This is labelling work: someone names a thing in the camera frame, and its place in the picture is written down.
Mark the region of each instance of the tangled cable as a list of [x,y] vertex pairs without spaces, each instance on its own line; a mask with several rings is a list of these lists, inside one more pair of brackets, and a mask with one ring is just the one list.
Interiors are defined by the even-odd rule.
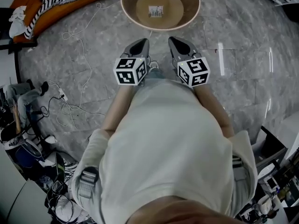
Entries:
[[[79,32],[76,32],[76,33],[74,33],[74,34],[71,34],[71,33],[69,33],[69,32],[64,32],[64,33],[62,34],[62,36],[61,36],[62,39],[64,39],[64,40],[68,40],[68,39],[70,39],[71,37],[74,37],[74,38],[76,38],[77,40],[81,41],[82,48],[83,48],[83,57],[84,57],[86,63],[87,63],[88,66],[89,66],[89,69],[90,69],[89,77],[88,77],[87,81],[83,84],[83,86],[82,86],[82,88],[81,88],[80,105],[79,105],[79,106],[78,106],[78,105],[70,105],[68,102],[66,102],[64,99],[62,99],[62,100],[63,100],[63,103],[61,104],[59,113],[58,113],[57,116],[56,116],[56,121],[57,121],[57,123],[59,123],[59,124],[60,124],[61,126],[63,126],[63,127],[67,127],[68,124],[65,125],[65,124],[62,124],[62,123],[60,123],[60,122],[58,121],[58,116],[60,115],[60,113],[62,113],[63,115],[66,115],[66,116],[71,116],[72,122],[73,122],[73,124],[74,124],[74,126],[75,126],[75,128],[76,128],[77,130],[80,130],[80,129],[78,129],[77,126],[76,126],[76,124],[75,124],[75,121],[77,121],[77,120],[74,119],[74,116],[73,116],[73,112],[74,112],[74,111],[76,111],[76,110],[81,110],[81,111],[83,111],[83,112],[85,112],[85,113],[88,113],[88,114],[92,114],[92,115],[102,115],[102,116],[104,116],[104,114],[101,114],[101,113],[90,113],[90,112],[87,112],[87,111],[85,111],[84,109],[81,108],[81,106],[82,106],[82,97],[83,97],[84,87],[85,87],[85,86],[87,85],[87,83],[89,82],[89,80],[90,80],[90,78],[91,78],[91,76],[92,76],[92,74],[93,74],[93,70],[92,70],[92,67],[91,67],[91,65],[89,64],[89,62],[88,62],[88,60],[87,60],[87,58],[86,58],[86,56],[85,56],[85,49],[84,49],[83,41],[82,41],[81,38],[77,37],[76,35],[78,35],[79,33],[83,32],[84,30],[87,29],[87,27],[89,26],[89,24],[91,23],[91,21],[94,19],[95,15],[98,13],[99,10],[101,10],[101,9],[107,9],[107,8],[113,6],[114,4],[118,3],[118,2],[120,2],[120,0],[117,1],[117,2],[115,2],[115,3],[113,3],[113,4],[111,4],[111,5],[109,5],[109,6],[107,6],[107,7],[104,7],[104,8],[102,8],[102,4],[101,4],[100,2],[98,2],[98,3],[96,4],[96,7],[98,8],[98,10],[94,13],[94,15],[92,16],[92,18],[90,19],[90,21],[88,22],[88,24],[85,26],[85,28],[84,28],[83,30],[81,30],[81,31],[79,31]],[[49,80],[49,81],[48,81],[48,84],[49,84],[49,86],[54,86],[54,85],[56,85],[56,86],[60,89],[59,85],[58,85],[57,83],[55,83],[54,81],[52,81],[52,80]],[[49,107],[50,107],[50,104],[49,104],[49,106],[48,106],[48,112],[47,112],[47,113],[43,113],[43,115],[45,115],[45,117],[48,117],[48,116],[50,115]]]

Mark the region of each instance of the strap buckle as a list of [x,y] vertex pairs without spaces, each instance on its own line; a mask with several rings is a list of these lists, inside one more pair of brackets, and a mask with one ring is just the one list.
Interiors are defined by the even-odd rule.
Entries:
[[78,195],[90,199],[98,179],[99,172],[95,167],[85,168],[80,176]]

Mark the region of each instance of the white cable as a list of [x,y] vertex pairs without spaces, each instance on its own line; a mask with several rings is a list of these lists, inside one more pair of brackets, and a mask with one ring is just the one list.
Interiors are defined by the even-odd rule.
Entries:
[[81,31],[79,31],[79,32],[77,32],[77,33],[74,33],[74,34],[71,34],[71,33],[69,33],[69,32],[64,32],[64,33],[62,34],[62,36],[61,36],[62,39],[64,39],[64,40],[68,40],[68,39],[70,39],[71,37],[75,37],[76,39],[78,39],[78,40],[81,41],[82,48],[83,48],[83,56],[84,56],[84,59],[85,59],[86,63],[87,63],[88,66],[89,66],[89,69],[90,69],[90,75],[89,75],[87,81],[84,83],[84,85],[82,86],[82,89],[81,89],[81,99],[80,99],[80,105],[79,105],[79,107],[81,107],[81,105],[82,105],[83,89],[84,89],[84,87],[86,86],[86,84],[88,83],[88,81],[90,80],[90,78],[91,78],[91,76],[92,76],[92,74],[93,74],[93,70],[92,70],[92,67],[90,66],[89,62],[88,62],[87,59],[86,59],[86,56],[85,56],[85,49],[84,49],[84,44],[83,44],[82,39],[79,38],[79,37],[77,37],[77,36],[75,36],[75,35],[77,35],[77,34],[83,32],[84,30],[87,29],[87,27],[89,26],[89,24],[91,23],[91,21],[93,20],[93,18],[95,17],[95,15],[97,14],[97,12],[98,12],[100,9],[107,9],[107,8],[113,6],[114,4],[118,3],[118,2],[120,2],[120,0],[117,1],[117,2],[115,2],[115,3],[113,3],[113,4],[111,4],[110,6],[107,6],[107,7],[104,7],[104,8],[102,8],[102,4],[101,4],[100,2],[98,2],[98,3],[96,4],[96,7],[98,8],[98,10],[95,12],[95,14],[93,15],[93,17],[90,19],[90,21],[88,22],[87,26],[86,26],[83,30],[81,30]]
[[[87,111],[85,111],[84,109],[81,108],[81,105],[82,105],[82,97],[83,97],[83,92],[84,92],[84,87],[86,86],[86,84],[87,84],[88,81],[90,80],[90,78],[91,78],[91,76],[92,76],[92,74],[93,74],[93,70],[92,70],[91,65],[89,64],[89,62],[88,62],[87,59],[86,59],[86,56],[85,56],[85,49],[84,49],[84,44],[83,44],[82,39],[79,38],[79,37],[77,37],[77,36],[75,36],[75,35],[78,35],[79,33],[83,32],[84,30],[87,29],[87,27],[89,26],[89,24],[91,23],[91,21],[93,20],[93,18],[95,17],[95,15],[98,13],[98,11],[99,11],[100,9],[107,9],[107,8],[113,6],[114,4],[118,3],[118,2],[120,2],[120,0],[117,1],[117,2],[115,2],[115,3],[113,3],[113,4],[111,4],[111,5],[109,5],[109,6],[107,6],[107,7],[104,7],[104,8],[102,8],[102,4],[101,4],[100,2],[98,2],[98,3],[96,4],[96,7],[98,8],[98,10],[95,12],[95,14],[92,16],[92,18],[90,19],[90,21],[88,22],[88,24],[86,25],[86,27],[85,27],[83,30],[81,30],[81,31],[79,31],[79,32],[76,32],[76,33],[74,33],[74,34],[71,34],[71,33],[69,33],[69,32],[64,32],[64,33],[62,34],[62,36],[61,36],[62,39],[64,39],[64,40],[68,40],[68,39],[70,39],[71,37],[75,37],[77,40],[80,40],[80,41],[81,41],[82,48],[83,48],[83,56],[84,56],[84,59],[85,59],[86,63],[87,63],[88,66],[89,66],[89,69],[90,69],[89,77],[88,77],[87,81],[84,83],[84,85],[82,86],[82,89],[81,89],[80,105],[79,105],[79,106],[78,106],[78,105],[70,105],[68,102],[66,102],[65,100],[63,100],[63,104],[60,106],[59,113],[58,113],[57,116],[56,116],[56,121],[57,121],[57,123],[59,123],[59,124],[60,124],[61,126],[63,126],[63,127],[67,127],[68,124],[67,124],[67,125],[64,125],[64,124],[62,124],[62,123],[60,123],[60,122],[58,121],[58,116],[59,116],[60,113],[62,113],[63,115],[66,115],[66,116],[71,116],[72,122],[73,122],[73,124],[74,124],[74,126],[75,126],[75,128],[76,128],[77,130],[80,130],[80,129],[78,129],[77,126],[76,126],[76,124],[75,124],[75,121],[77,121],[77,120],[75,120],[74,117],[73,117],[73,111],[81,110],[81,111],[83,111],[83,112],[85,112],[85,113],[88,113],[88,114],[91,114],[91,115],[102,115],[102,116],[104,116],[104,114],[101,114],[101,113],[90,113],[90,112],[87,112]],[[54,81],[52,81],[52,80],[49,80],[49,81],[48,81],[48,85],[49,85],[49,86],[54,86],[54,85],[56,85],[57,88],[60,89],[59,85],[58,85],[57,83],[55,83]],[[68,108],[69,113],[66,113],[66,112],[64,111],[64,108],[65,108],[65,107]]]

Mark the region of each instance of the marble floor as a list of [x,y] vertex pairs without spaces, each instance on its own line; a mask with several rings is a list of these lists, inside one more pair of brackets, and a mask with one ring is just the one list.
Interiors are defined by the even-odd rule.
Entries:
[[[235,131],[248,130],[251,142],[261,125],[277,134],[279,123],[299,110],[299,25],[286,17],[282,7],[275,7],[270,0],[201,0],[199,15],[187,27],[151,33],[133,24],[118,1],[101,0],[103,7],[115,4],[100,10],[78,35],[93,70],[82,97],[86,111],[107,112],[118,89],[112,65],[137,39],[150,40],[151,59],[159,61],[167,78],[176,79],[167,45],[172,35],[193,42],[206,57],[214,94],[229,113]],[[80,104],[90,70],[81,42],[61,36],[82,30],[96,10],[93,3],[75,11],[43,32],[36,49],[23,49],[22,80],[31,78],[35,85],[53,80],[71,104]],[[56,86],[38,99],[39,105],[48,106],[52,96],[59,96]],[[61,103],[51,101],[50,117],[40,125],[43,133],[56,136],[59,148],[79,160],[88,137],[104,117],[77,111],[75,127],[69,116],[59,114]]]

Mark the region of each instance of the orange cushion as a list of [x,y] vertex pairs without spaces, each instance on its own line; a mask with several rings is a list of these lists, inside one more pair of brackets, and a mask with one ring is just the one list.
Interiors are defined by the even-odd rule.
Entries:
[[[36,25],[33,29],[33,34],[35,37],[39,36],[45,29],[56,23],[59,19],[65,17],[67,14],[77,10],[80,7],[83,7],[89,3],[92,3],[97,0],[77,0],[74,2],[66,3],[63,5],[56,5],[47,12],[45,12],[43,15],[40,16],[40,18],[37,20]],[[26,10],[26,16],[30,13],[31,10],[27,11]],[[14,42],[19,43],[19,42],[29,42],[30,40],[26,39],[24,34],[15,36],[14,37]]]
[[24,23],[25,26],[28,26],[41,5],[41,0],[14,0],[10,7],[16,9],[20,6],[26,6]]

